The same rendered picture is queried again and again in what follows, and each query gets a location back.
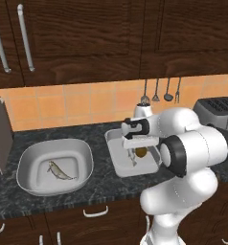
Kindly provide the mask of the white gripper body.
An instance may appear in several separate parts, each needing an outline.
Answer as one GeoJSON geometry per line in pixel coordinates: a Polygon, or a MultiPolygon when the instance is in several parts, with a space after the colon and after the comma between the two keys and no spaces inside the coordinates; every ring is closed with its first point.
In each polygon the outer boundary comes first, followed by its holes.
{"type": "Polygon", "coordinates": [[[124,149],[157,146],[158,144],[159,138],[153,136],[137,137],[134,139],[127,139],[126,137],[122,137],[122,146],[124,149]]]}

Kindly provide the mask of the brown avocado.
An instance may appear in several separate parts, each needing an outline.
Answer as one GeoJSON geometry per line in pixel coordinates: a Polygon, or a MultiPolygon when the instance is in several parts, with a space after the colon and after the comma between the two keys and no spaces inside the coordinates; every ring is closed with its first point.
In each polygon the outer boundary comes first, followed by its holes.
{"type": "Polygon", "coordinates": [[[148,149],[146,147],[139,147],[135,149],[135,154],[139,158],[143,158],[147,155],[148,149]]]}

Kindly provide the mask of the square grey tupperware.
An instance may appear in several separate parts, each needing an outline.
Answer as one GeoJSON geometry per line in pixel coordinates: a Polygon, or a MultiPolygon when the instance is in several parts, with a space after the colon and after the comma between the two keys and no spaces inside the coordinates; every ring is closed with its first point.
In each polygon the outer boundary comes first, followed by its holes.
{"type": "Polygon", "coordinates": [[[162,164],[160,152],[155,145],[147,147],[147,154],[140,158],[134,158],[136,165],[133,165],[128,156],[128,150],[122,146],[122,131],[111,129],[105,133],[106,143],[109,149],[111,160],[119,177],[129,177],[157,172],[162,164]]]}

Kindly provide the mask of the pale fish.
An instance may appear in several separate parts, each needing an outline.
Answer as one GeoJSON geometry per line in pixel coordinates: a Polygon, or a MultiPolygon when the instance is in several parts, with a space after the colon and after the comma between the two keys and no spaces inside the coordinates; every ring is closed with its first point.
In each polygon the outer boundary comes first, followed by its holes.
{"type": "Polygon", "coordinates": [[[65,172],[63,172],[60,167],[53,161],[49,162],[48,171],[51,171],[57,179],[61,180],[74,180],[74,177],[70,177],[65,172]]]}

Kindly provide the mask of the round-cornered grey tupperware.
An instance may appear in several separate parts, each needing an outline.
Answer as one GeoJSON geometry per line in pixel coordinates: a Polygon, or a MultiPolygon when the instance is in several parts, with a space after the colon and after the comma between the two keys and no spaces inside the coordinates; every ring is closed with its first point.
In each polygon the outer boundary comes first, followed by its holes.
{"type": "Polygon", "coordinates": [[[21,155],[16,181],[35,196],[53,196],[81,189],[90,178],[94,161],[90,146],[79,139],[60,139],[29,146],[21,155]],[[57,179],[48,171],[49,162],[74,180],[57,179]]]}

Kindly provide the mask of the hanging metal slotted spatula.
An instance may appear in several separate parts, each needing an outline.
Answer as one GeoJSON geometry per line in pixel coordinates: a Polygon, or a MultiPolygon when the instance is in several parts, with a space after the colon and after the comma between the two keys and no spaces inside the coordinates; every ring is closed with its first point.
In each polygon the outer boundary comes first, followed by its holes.
{"type": "Polygon", "coordinates": [[[158,85],[159,85],[159,78],[156,79],[156,86],[155,86],[155,93],[152,97],[152,101],[159,102],[159,97],[158,97],[158,85]]]}

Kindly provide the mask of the hanging metal ladle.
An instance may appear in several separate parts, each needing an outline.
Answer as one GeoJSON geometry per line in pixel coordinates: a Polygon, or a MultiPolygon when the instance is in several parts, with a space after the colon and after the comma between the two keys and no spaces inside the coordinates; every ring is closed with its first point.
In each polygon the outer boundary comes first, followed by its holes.
{"type": "Polygon", "coordinates": [[[170,84],[167,83],[166,93],[164,95],[165,101],[172,101],[173,100],[173,95],[169,93],[169,88],[170,88],[170,84]]]}

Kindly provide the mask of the hanging metal fork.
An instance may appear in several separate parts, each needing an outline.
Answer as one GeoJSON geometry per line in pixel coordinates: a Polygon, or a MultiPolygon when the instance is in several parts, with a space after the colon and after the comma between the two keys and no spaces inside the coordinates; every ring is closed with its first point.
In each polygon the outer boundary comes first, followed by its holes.
{"type": "Polygon", "coordinates": [[[175,92],[174,103],[179,103],[179,98],[180,98],[180,85],[181,85],[181,77],[179,78],[179,81],[178,81],[178,84],[177,84],[177,90],[175,92]]]}

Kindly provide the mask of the grey toaster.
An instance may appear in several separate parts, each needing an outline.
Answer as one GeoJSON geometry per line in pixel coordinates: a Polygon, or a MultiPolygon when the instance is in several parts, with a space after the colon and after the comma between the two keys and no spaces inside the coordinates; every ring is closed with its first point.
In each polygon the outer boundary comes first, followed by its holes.
{"type": "Polygon", "coordinates": [[[193,111],[201,124],[211,124],[228,131],[228,97],[198,99],[193,111]]]}

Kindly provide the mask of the dark wood drawer front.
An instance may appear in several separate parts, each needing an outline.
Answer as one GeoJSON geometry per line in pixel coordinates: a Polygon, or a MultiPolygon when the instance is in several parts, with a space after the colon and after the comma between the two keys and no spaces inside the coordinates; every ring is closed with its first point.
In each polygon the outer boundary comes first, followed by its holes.
{"type": "Polygon", "coordinates": [[[228,241],[228,182],[180,224],[179,235],[186,245],[224,245],[228,241]]]}
{"type": "Polygon", "coordinates": [[[36,235],[31,220],[28,217],[18,217],[0,221],[0,228],[5,223],[5,229],[0,233],[0,245],[33,245],[36,235]]]}
{"type": "Polygon", "coordinates": [[[61,245],[138,245],[139,217],[137,198],[45,213],[54,245],[57,232],[61,245]],[[86,218],[82,213],[102,212],[106,205],[104,216],[86,218]]]}

